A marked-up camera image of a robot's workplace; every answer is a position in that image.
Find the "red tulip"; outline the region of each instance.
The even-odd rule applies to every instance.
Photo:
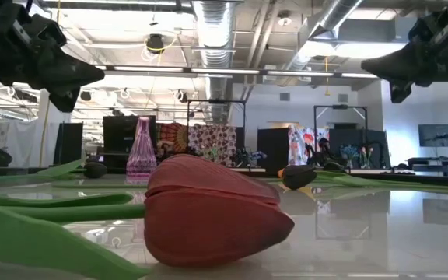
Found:
[[[163,161],[146,197],[146,246],[170,266],[237,261],[282,242],[294,226],[274,187],[196,156]]]

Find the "pink vase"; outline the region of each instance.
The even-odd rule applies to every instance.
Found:
[[[136,128],[136,139],[129,154],[128,180],[146,184],[155,168],[155,152],[153,151],[152,140],[149,137],[149,118],[140,117]]]

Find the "reflective table surface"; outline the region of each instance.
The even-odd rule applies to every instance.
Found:
[[[110,177],[97,184],[120,183]],[[11,198],[76,198],[128,192],[142,203],[144,189],[0,187]],[[152,268],[146,279],[448,278],[448,194],[326,187],[281,193],[281,208],[295,221],[284,242],[219,268],[169,268],[146,250],[143,221],[78,222],[65,228]],[[84,279],[59,271],[0,264],[0,279]]]

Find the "television screen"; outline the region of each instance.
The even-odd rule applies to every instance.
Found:
[[[420,124],[418,131],[421,147],[448,147],[448,124]]]

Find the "white wall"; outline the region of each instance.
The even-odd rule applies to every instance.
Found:
[[[390,101],[388,82],[381,83],[383,128],[387,131],[392,165],[416,156],[448,156],[448,148],[419,146],[419,124],[448,124],[448,84],[428,88],[412,86],[411,95],[400,104]]]
[[[239,99],[243,92],[243,84],[233,85],[234,99]],[[270,128],[268,122],[298,122],[304,127],[313,127],[314,105],[338,104],[338,94],[348,94],[348,105],[357,105],[357,92],[349,86],[330,86],[330,96],[326,96],[326,87],[312,89],[309,86],[279,87],[273,85],[256,85],[247,102],[246,147],[257,148],[257,130]],[[290,93],[290,101],[279,101],[279,93]],[[243,125],[243,114],[236,106],[231,110],[231,124]],[[319,119],[318,127],[327,123],[363,123],[362,118],[353,110],[328,109]]]
[[[383,105],[381,102],[381,81],[375,81],[358,91],[359,106],[367,107],[368,129],[383,130]]]

